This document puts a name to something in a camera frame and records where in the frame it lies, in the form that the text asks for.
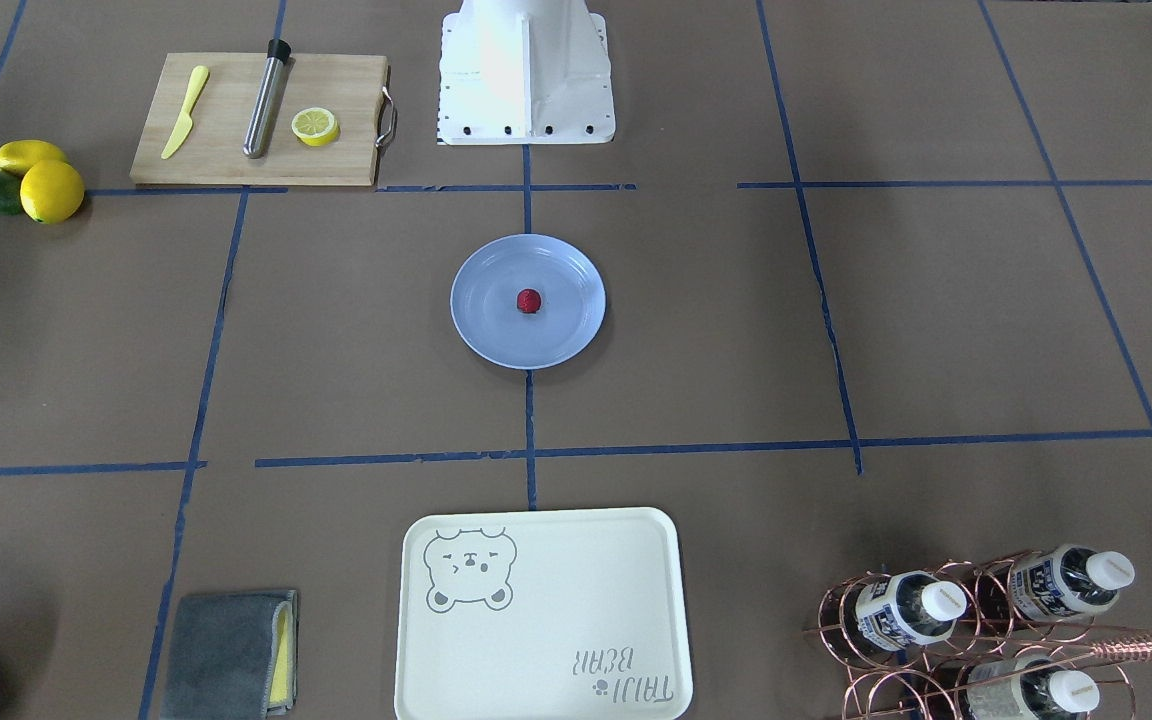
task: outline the plate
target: plate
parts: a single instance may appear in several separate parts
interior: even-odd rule
[[[691,694],[664,511],[431,515],[408,530],[399,720],[673,720]]]
[[[518,291],[540,294],[525,314]],[[539,370],[584,350],[607,310],[594,264],[548,234],[511,234],[477,249],[452,281],[452,323],[472,350],[498,365]]]

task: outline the light blue plate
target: light blue plate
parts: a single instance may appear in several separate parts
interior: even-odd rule
[[[518,310],[518,291],[540,294],[538,313]],[[598,334],[607,293],[594,264],[548,234],[511,234],[470,255],[452,281],[452,321],[485,359],[538,370],[570,359]]]

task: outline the microfiber cloth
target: microfiber cloth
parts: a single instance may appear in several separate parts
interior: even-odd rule
[[[293,589],[180,598],[162,720],[262,720],[296,700]]]

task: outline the bottle cap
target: bottle cap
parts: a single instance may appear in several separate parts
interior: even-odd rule
[[[1082,670],[1055,670],[1047,679],[1047,689],[1066,712],[1091,712],[1101,705],[1101,688]]]
[[[963,588],[946,579],[924,588],[919,600],[923,600],[923,609],[929,615],[941,621],[957,620],[968,611],[968,596]]]
[[[1116,591],[1132,584],[1135,568],[1121,552],[1097,552],[1087,558],[1087,577],[1107,591]]]

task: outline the red berry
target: red berry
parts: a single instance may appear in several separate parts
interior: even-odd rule
[[[538,291],[526,288],[526,290],[518,293],[518,310],[524,311],[526,314],[535,313],[536,310],[540,310],[540,294]]]

